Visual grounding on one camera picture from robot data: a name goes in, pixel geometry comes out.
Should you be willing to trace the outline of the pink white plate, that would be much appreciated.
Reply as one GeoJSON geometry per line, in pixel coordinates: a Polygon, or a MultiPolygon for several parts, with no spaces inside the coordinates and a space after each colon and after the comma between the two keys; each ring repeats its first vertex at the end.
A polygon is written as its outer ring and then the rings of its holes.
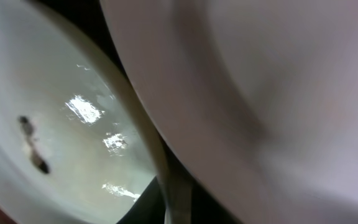
{"type": "Polygon", "coordinates": [[[188,171],[244,223],[358,223],[358,0],[102,1],[188,171]]]}

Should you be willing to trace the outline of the white plate front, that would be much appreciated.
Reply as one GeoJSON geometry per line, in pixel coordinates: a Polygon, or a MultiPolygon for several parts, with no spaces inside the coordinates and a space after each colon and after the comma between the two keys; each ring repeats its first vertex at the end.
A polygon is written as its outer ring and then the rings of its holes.
{"type": "Polygon", "coordinates": [[[90,38],[34,1],[0,1],[0,208],[17,223],[121,223],[153,179],[159,135],[90,38]]]}

